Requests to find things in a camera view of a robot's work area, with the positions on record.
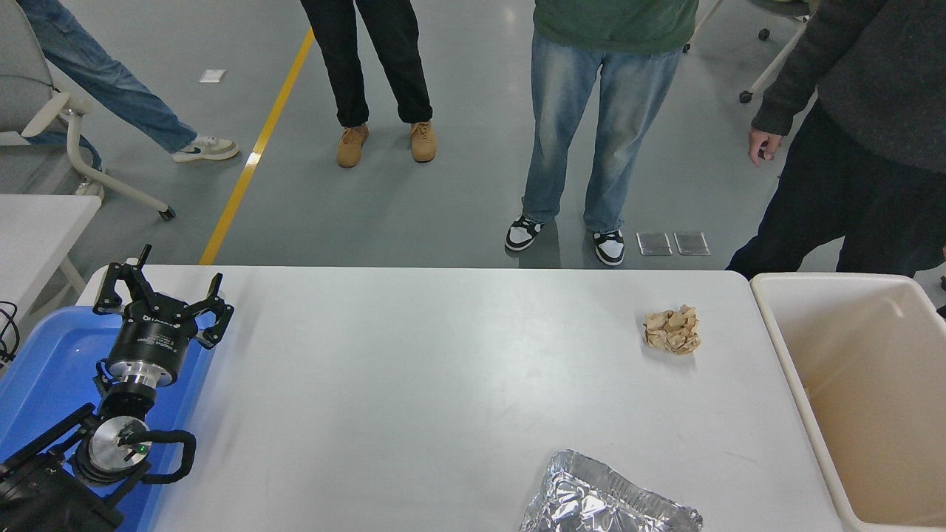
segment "white chair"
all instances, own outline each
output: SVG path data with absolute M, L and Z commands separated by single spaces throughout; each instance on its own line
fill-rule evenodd
M 3 50 L 0 53 L 0 132 L 17 132 L 29 139 L 43 131 L 65 131 L 69 163 L 80 175 L 156 209 L 164 220 L 174 218 L 170 205 L 92 168 L 83 160 L 79 147 L 82 117 L 92 111 L 92 106 L 88 101 L 58 91 L 53 85 L 36 35 L 14 0 L 0 0 L 0 50 Z M 20 152 L 27 148 L 35 148 L 39 154 L 49 153 L 48 148 L 44 151 L 40 146 L 15 147 Z M 4 173 L 2 191 L 43 193 L 30 189 L 30 184 L 17 185 L 16 176 L 9 175 L 7 170 Z
M 756 80 L 755 83 L 752 83 L 752 86 L 748 90 L 743 91 L 739 94 L 739 101 L 742 103 L 748 103 L 752 101 L 752 96 L 759 91 L 760 88 L 772 77 L 772 74 L 775 73 L 781 67 L 782 62 L 785 61 L 785 58 L 788 57 L 788 54 L 792 52 L 792 49 L 795 48 L 795 44 L 798 42 L 798 39 L 801 38 L 801 34 L 805 32 L 805 27 L 807 27 L 808 19 L 811 17 L 814 12 L 812 7 L 808 3 L 793 1 L 793 2 L 779 2 L 775 0 L 749 0 L 749 2 L 765 12 L 773 15 L 778 15 L 781 17 L 793 18 L 800 22 L 798 30 L 796 30 L 795 35 L 789 39 L 785 47 L 779 52 L 779 55 L 775 57 L 772 62 L 769 63 L 768 67 L 762 71 L 762 74 Z M 690 51 L 693 41 L 696 40 L 696 35 L 699 34 L 700 29 L 703 28 L 703 25 L 710 19 L 713 13 L 719 9 L 720 4 L 723 3 L 723 0 L 716 0 L 716 3 L 713 4 L 712 8 L 709 9 L 706 15 L 700 20 L 696 25 L 695 30 L 693 31 L 693 36 L 690 40 L 683 46 L 683 53 Z M 767 27 L 759 30 L 759 40 L 765 41 L 769 38 L 770 31 Z

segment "chair armrest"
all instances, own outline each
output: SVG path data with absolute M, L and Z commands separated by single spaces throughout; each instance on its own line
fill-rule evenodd
M 92 111 L 92 106 L 88 101 L 84 99 L 73 98 L 69 93 L 56 93 L 56 95 L 53 96 L 53 98 L 51 98 L 35 116 L 33 116 L 29 123 L 26 124 L 26 127 L 23 128 L 23 132 L 20 133 L 20 135 L 23 138 L 30 138 L 31 136 L 36 136 L 42 133 L 62 111 L 67 109 L 70 109 L 79 115 L 87 115 Z

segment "green shirt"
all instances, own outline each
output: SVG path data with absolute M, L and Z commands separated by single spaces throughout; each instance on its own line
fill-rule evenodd
M 660 54 L 693 35 L 699 0 L 535 0 L 535 29 L 575 48 Z

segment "black cable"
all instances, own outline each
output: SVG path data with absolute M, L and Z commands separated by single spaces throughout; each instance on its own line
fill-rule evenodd
M 16 327 L 16 322 L 13 320 L 18 310 L 16 304 L 11 301 L 0 301 L 0 305 L 10 305 L 13 308 L 13 313 L 0 309 L 0 314 L 3 314 L 7 318 L 6 324 L 0 329 L 0 368 L 2 368 L 6 364 L 13 362 L 13 359 L 16 358 L 16 350 L 20 348 L 20 329 Z M 4 337 L 7 335 L 7 330 L 11 328 L 13 330 L 13 348 L 8 347 L 7 341 L 4 340 Z

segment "tan suede shoe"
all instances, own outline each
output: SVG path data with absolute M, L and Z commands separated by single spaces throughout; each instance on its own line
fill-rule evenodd
M 437 154 L 437 136 L 430 122 L 411 124 L 411 154 L 418 163 L 427 163 Z
M 368 124 L 345 128 L 339 142 L 338 162 L 342 168 L 352 168 L 361 160 L 361 145 L 368 140 Z

